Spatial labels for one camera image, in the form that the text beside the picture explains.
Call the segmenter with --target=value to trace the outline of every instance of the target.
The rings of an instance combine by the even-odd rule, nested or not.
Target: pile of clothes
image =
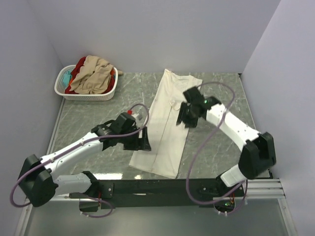
[[[114,66],[108,61],[87,56],[79,60],[71,75],[64,75],[63,83],[68,84],[66,94],[104,94],[110,92],[115,84]]]

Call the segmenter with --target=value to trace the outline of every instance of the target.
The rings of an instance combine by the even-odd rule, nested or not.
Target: teal cloth
[[[67,71],[66,73],[63,74],[63,84],[64,84],[64,86],[68,87],[71,78],[72,78],[72,75],[71,75],[70,71]]]

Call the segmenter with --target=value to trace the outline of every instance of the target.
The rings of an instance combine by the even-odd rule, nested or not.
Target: white laundry basket
[[[63,96],[67,100],[75,100],[75,101],[107,101],[114,96],[115,89],[117,86],[117,81],[118,81],[118,71],[115,67],[114,67],[114,70],[115,70],[114,87],[108,93],[105,93],[105,94],[65,94],[64,91],[67,88],[67,86],[63,84],[63,76],[66,72],[68,71],[71,72],[74,68],[75,68],[75,65],[69,65],[59,72],[59,75],[55,82],[55,92],[57,94]]]

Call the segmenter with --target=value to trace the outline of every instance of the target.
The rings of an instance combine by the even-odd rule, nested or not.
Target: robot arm
[[[204,98],[197,87],[184,92],[187,103],[181,104],[177,125],[196,127],[198,119],[203,117],[213,125],[218,125],[226,107],[215,97]],[[246,179],[254,179],[276,163],[273,137],[269,133],[261,134],[240,121],[227,111],[220,130],[240,149],[239,163],[217,177],[226,187],[232,187]]]
[[[31,155],[24,161],[19,178],[37,165],[48,160],[52,160],[52,162],[30,173],[19,183],[19,186],[35,207],[47,203],[55,195],[93,191],[97,188],[98,181],[90,172],[68,176],[61,176],[61,174],[83,158],[99,153],[118,143],[124,145],[124,150],[150,151],[147,127],[142,129],[141,138],[139,138],[138,132],[128,135],[137,130],[139,128],[136,125],[136,118],[129,113],[121,113],[116,120],[97,125],[83,138],[57,152],[41,158]],[[111,136],[111,138],[99,139],[105,135]],[[90,139],[95,140],[85,143],[86,140]],[[61,157],[54,160],[54,157],[58,155]]]

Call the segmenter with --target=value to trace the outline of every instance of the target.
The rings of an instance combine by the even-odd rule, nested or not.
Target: basket rim
[[[112,88],[112,90],[110,90],[109,92],[107,93],[104,93],[104,94],[67,94],[67,93],[61,93],[57,90],[57,85],[58,85],[58,81],[61,79],[61,75],[63,74],[63,72],[71,67],[75,67],[76,65],[68,65],[66,67],[64,67],[58,74],[57,76],[57,79],[55,81],[55,86],[54,86],[54,89],[55,89],[55,92],[56,94],[60,95],[60,96],[70,96],[70,97],[104,97],[104,96],[107,96],[107,95],[110,95],[111,93],[115,92],[115,89],[116,89],[116,86],[117,86],[117,81],[118,81],[118,71],[116,69],[116,67],[113,67],[114,70],[115,70],[115,75],[116,75],[116,78],[115,78],[115,83],[114,83],[114,87]]]

